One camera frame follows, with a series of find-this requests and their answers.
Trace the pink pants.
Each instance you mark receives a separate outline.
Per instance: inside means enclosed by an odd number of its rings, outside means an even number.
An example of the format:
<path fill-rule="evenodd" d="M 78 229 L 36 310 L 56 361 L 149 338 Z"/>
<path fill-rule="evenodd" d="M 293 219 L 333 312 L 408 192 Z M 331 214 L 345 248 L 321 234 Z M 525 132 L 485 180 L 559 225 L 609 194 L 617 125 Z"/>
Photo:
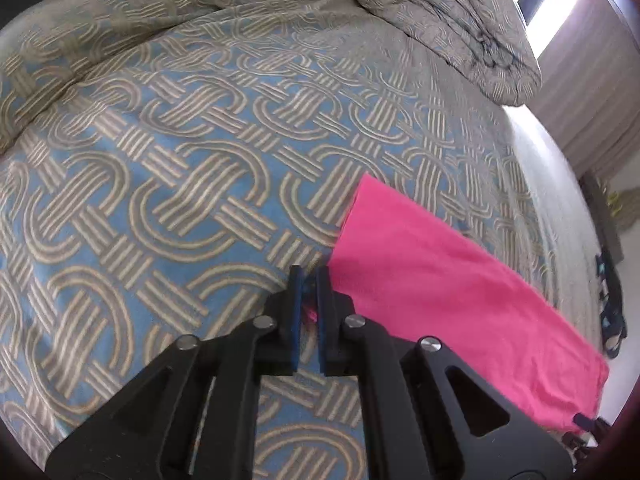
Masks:
<path fill-rule="evenodd" d="M 332 287 L 393 336 L 435 336 L 544 428 L 598 414 L 608 364 L 515 271 L 371 176 L 329 258 Z"/>

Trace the patterned blue beige bedspread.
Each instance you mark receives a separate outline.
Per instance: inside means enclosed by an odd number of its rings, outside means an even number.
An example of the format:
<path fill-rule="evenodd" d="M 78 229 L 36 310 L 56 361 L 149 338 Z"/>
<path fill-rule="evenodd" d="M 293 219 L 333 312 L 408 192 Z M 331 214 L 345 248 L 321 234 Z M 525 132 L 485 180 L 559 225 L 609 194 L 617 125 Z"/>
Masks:
<path fill-rule="evenodd" d="M 1 31 L 1 419 L 18 448 L 42 467 L 178 336 L 229 333 L 291 266 L 324 263 L 364 176 L 601 353 L 596 233 L 528 103 L 491 101 L 356 0 L 17 15 Z"/>

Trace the beige pleated curtain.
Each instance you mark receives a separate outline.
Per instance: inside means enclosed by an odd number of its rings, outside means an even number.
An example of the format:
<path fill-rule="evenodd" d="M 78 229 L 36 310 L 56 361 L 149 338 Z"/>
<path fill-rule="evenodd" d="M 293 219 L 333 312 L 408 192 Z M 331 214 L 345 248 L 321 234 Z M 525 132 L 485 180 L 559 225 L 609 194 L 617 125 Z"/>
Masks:
<path fill-rule="evenodd" d="M 614 177 L 639 151 L 639 46 L 611 0 L 577 0 L 542 51 L 529 109 L 574 173 Z"/>

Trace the folded grey duvet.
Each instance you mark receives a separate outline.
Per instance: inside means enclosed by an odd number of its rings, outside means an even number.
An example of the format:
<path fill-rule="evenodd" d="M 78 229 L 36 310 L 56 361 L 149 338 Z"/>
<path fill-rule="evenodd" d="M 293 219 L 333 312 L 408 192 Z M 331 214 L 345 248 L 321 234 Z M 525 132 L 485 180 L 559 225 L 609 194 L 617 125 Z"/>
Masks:
<path fill-rule="evenodd" d="M 526 104 L 542 86 L 514 0 L 356 1 L 435 52 L 497 104 Z"/>

